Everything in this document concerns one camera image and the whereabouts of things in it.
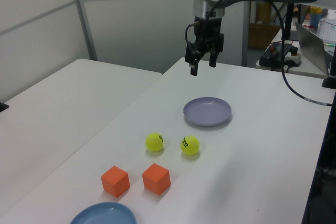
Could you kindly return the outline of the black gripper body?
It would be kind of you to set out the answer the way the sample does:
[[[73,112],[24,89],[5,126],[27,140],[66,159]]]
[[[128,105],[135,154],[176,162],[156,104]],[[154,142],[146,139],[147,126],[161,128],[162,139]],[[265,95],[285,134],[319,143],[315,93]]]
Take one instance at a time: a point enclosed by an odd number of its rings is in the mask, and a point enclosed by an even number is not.
[[[194,50],[205,54],[207,52],[222,52],[222,33],[221,18],[202,19],[194,18],[198,24],[194,27],[194,35],[196,36]]]

